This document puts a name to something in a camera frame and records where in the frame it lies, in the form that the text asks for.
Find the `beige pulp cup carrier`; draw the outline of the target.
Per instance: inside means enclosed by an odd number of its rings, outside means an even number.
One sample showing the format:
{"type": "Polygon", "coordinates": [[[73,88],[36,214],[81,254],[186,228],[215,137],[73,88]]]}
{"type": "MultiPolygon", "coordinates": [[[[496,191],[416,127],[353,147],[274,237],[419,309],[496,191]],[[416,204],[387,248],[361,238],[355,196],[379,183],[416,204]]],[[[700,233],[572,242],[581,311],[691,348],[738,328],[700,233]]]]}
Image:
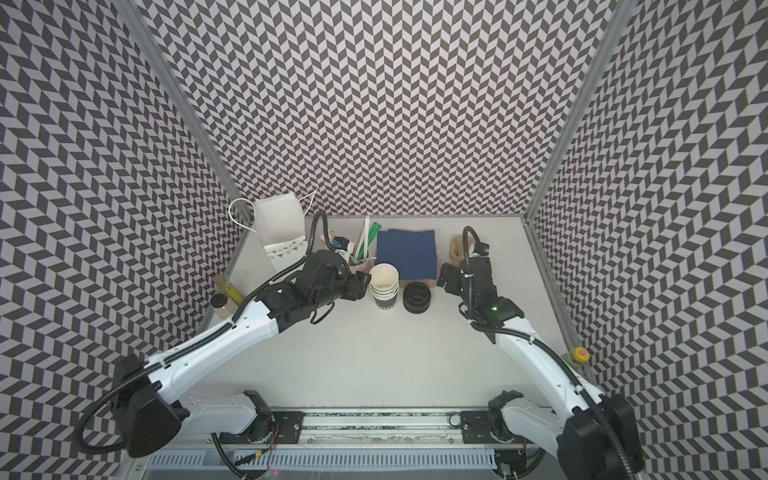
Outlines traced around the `beige pulp cup carrier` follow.
{"type": "MultiPolygon", "coordinates": [[[[477,257],[478,253],[475,251],[475,237],[469,234],[467,242],[467,252],[469,253],[469,257],[477,257]]],[[[463,237],[461,235],[453,237],[449,246],[449,263],[455,267],[459,267],[465,258],[463,237]]]]}

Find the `black cup lid stack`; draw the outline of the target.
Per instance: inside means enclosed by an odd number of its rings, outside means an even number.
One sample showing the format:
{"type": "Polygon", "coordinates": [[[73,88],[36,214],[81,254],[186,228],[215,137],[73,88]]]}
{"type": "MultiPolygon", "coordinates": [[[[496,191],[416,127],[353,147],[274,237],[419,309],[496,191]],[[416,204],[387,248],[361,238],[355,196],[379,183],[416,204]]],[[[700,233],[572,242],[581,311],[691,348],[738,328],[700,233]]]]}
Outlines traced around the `black cup lid stack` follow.
{"type": "Polygon", "coordinates": [[[412,314],[426,312],[431,304],[430,288],[422,282],[409,283],[403,290],[403,306],[412,314]]]}

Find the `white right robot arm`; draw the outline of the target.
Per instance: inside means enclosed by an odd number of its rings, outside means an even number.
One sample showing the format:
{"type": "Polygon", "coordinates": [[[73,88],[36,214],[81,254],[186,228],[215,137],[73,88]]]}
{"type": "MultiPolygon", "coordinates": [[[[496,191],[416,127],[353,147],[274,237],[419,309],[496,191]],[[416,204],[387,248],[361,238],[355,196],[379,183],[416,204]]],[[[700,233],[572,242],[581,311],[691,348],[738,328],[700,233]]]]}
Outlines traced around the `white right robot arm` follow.
{"type": "Polygon", "coordinates": [[[536,332],[523,311],[499,295],[490,247],[470,226],[461,235],[459,266],[438,286],[460,297],[460,314],[507,353],[530,377],[548,404],[540,407],[518,392],[490,402],[489,419],[499,440],[523,437],[558,460],[569,479],[644,479],[645,459],[634,410],[621,395],[607,395],[571,368],[536,332]]]}

